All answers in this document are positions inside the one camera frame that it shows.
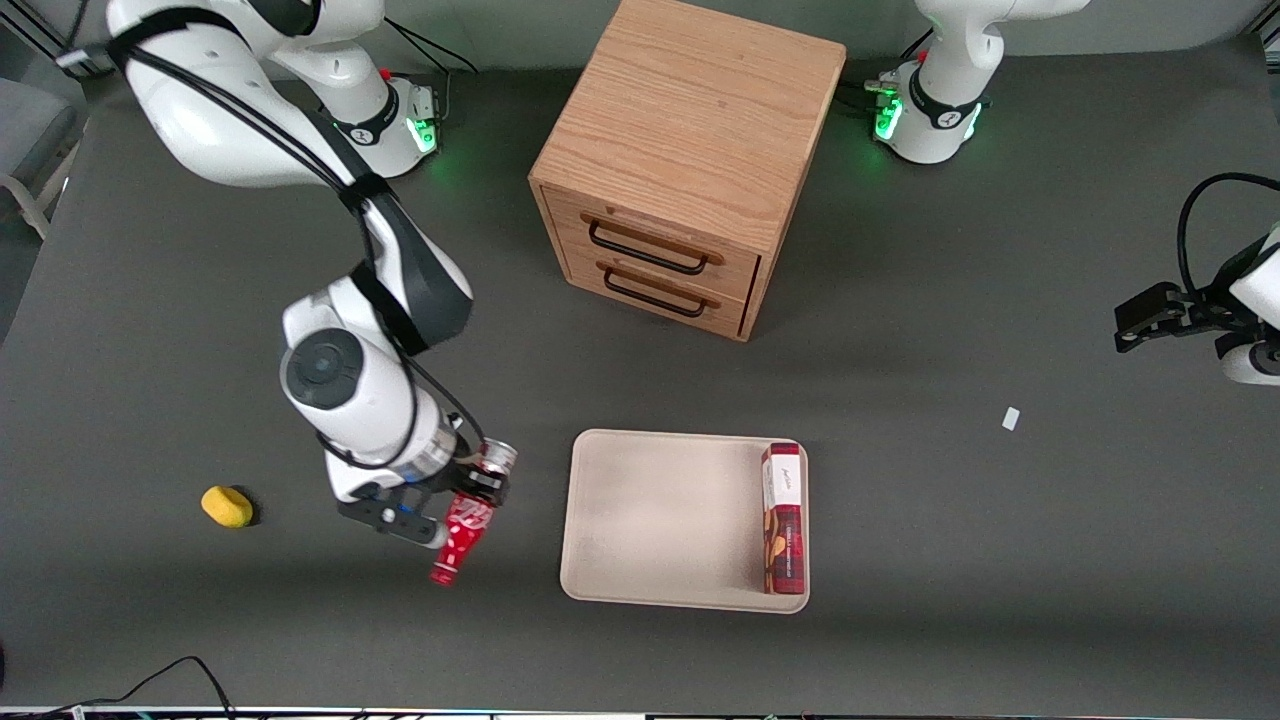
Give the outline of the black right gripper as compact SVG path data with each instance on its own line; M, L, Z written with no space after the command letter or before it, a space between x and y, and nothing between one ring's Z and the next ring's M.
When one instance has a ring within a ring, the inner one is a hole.
M457 500L481 502L500 507L509 493L511 464L480 464L480 454L452 457L439 468L429 468L428 460L415 459L402 462L402 479L413 492L404 492L404 505L429 505L440 493L454 493Z

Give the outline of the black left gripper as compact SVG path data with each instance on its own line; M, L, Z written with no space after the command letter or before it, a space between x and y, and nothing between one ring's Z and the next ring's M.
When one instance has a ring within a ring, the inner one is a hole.
M1183 263L1181 282L1185 293L1175 283L1156 283L1115 307L1116 351L1126 354L1152 340L1207 332L1256 340L1257 315L1230 291L1254 265L1256 263L1224 263L1213 279L1199 287L1192 279L1189 263Z

